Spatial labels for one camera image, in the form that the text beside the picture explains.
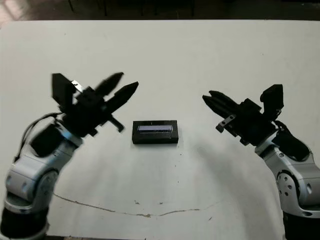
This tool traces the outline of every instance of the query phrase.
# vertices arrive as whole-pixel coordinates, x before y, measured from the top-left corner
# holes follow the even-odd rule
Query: small black case
[[[177,120],[133,121],[134,144],[176,144],[178,140]]]

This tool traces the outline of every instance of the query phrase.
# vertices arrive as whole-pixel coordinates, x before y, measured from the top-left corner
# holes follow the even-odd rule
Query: tabletop
[[[0,30],[0,182],[26,126],[57,111],[51,74],[95,87],[115,72],[132,98],[62,171],[49,234],[108,239],[282,239],[274,177],[203,102],[283,84],[279,119],[319,166],[320,23],[274,20],[26,21]],[[133,121],[177,120],[177,145],[134,145]],[[0,184],[0,199],[5,196]]]

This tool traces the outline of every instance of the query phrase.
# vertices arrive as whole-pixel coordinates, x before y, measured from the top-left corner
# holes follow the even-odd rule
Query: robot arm
[[[14,159],[6,179],[7,196],[0,227],[0,239],[42,239],[49,227],[47,214],[54,187],[62,168],[83,143],[82,138],[97,133],[96,127],[107,121],[119,130],[123,125],[112,113],[129,100],[138,82],[124,86],[104,101],[123,73],[105,79],[96,89],[85,90],[62,74],[52,75],[52,96],[64,113],[38,133]],[[76,103],[73,94],[76,92]]]
[[[237,104],[218,91],[203,100],[224,118],[216,129],[240,136],[244,145],[255,146],[255,153],[272,171],[279,190],[285,236],[288,240],[319,239],[320,169],[311,150],[295,138],[280,121],[283,86],[273,85],[260,97],[261,107],[250,99]]]

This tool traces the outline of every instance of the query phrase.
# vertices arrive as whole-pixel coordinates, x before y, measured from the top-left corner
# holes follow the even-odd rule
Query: display screen
[[[138,127],[138,132],[142,134],[171,133],[172,131],[172,125],[141,125]]]

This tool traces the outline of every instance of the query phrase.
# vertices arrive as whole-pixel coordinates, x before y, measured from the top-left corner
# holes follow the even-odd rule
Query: crack on table
[[[215,206],[216,204],[222,202],[222,200],[221,201],[217,201],[217,202],[215,202],[215,203],[213,203],[213,204],[211,204],[211,205],[209,205],[209,206],[207,206],[205,208],[202,208],[202,209],[200,209],[200,208],[190,208],[190,209],[173,210],[173,211],[165,212],[165,213],[162,213],[162,214],[151,214],[151,213],[143,214],[143,213],[130,213],[130,212],[124,212],[124,211],[111,210],[111,209],[108,209],[108,208],[95,206],[95,205],[79,202],[79,201],[76,201],[76,200],[71,200],[69,198],[60,196],[60,195],[58,195],[56,193],[53,193],[53,195],[55,197],[59,198],[59,199],[62,199],[64,201],[66,201],[66,202],[69,202],[69,203],[78,204],[78,205],[89,207],[89,208],[99,209],[99,210],[103,210],[103,211],[106,211],[106,212],[109,212],[109,213],[116,213],[116,214],[130,215],[130,216],[138,216],[138,217],[144,217],[144,218],[163,217],[163,216],[166,216],[166,215],[169,215],[169,214],[183,213],[183,212],[203,211],[203,210],[207,210],[207,209]]]

